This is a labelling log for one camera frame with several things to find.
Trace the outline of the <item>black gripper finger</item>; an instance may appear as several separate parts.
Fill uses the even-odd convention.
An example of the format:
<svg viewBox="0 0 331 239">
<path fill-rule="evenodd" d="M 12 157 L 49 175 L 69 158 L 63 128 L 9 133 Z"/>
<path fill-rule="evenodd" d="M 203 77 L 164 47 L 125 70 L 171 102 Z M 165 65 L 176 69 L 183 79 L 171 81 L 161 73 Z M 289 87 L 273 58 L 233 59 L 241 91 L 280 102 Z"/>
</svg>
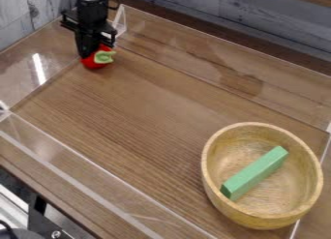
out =
<svg viewBox="0 0 331 239">
<path fill-rule="evenodd" d="M 100 49 L 112 50 L 115 46 L 115 37 L 100 35 Z"/>
<path fill-rule="evenodd" d="M 81 58 L 87 58 L 99 48 L 101 40 L 97 34 L 75 33 L 77 52 Z"/>
</svg>

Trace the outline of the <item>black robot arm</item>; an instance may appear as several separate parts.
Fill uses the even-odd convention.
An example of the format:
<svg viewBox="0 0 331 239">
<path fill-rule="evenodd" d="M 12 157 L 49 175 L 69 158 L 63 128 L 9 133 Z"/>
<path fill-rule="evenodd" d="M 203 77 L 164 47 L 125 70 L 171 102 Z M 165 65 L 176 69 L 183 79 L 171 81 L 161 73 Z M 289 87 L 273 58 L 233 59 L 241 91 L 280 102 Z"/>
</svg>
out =
<svg viewBox="0 0 331 239">
<path fill-rule="evenodd" d="M 100 45 L 113 47 L 117 30 L 107 21 L 108 0 L 76 0 L 76 8 L 61 13 L 61 27 L 75 34 L 77 52 L 87 58 Z"/>
</svg>

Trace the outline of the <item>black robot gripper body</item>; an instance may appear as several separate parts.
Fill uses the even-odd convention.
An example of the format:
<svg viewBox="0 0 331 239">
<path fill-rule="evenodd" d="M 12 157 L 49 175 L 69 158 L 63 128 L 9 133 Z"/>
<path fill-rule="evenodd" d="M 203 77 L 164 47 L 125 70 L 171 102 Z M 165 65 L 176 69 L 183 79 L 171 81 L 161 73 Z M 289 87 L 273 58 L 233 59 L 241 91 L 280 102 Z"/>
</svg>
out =
<svg viewBox="0 0 331 239">
<path fill-rule="evenodd" d="M 107 20 L 88 23 L 79 17 L 79 14 L 75 10 L 64 11 L 61 13 L 61 27 L 72 31 L 73 34 L 76 32 L 83 32 L 85 34 L 97 34 L 99 36 L 113 36 L 116 40 L 117 31 L 113 29 L 111 23 Z"/>
</svg>

